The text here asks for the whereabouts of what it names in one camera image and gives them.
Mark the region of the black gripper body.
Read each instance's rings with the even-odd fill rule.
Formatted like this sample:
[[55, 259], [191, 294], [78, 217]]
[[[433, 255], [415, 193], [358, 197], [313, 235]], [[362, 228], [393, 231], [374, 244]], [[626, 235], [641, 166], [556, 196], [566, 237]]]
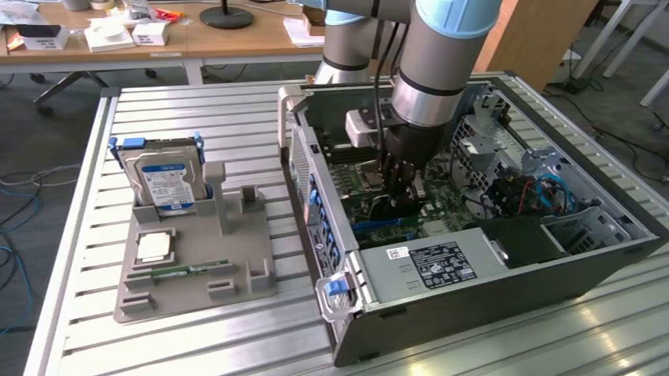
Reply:
[[422, 127], [410, 123], [394, 125], [386, 129], [385, 150], [386, 165], [409, 164], [415, 169], [423, 169], [438, 153], [445, 137], [445, 126]]

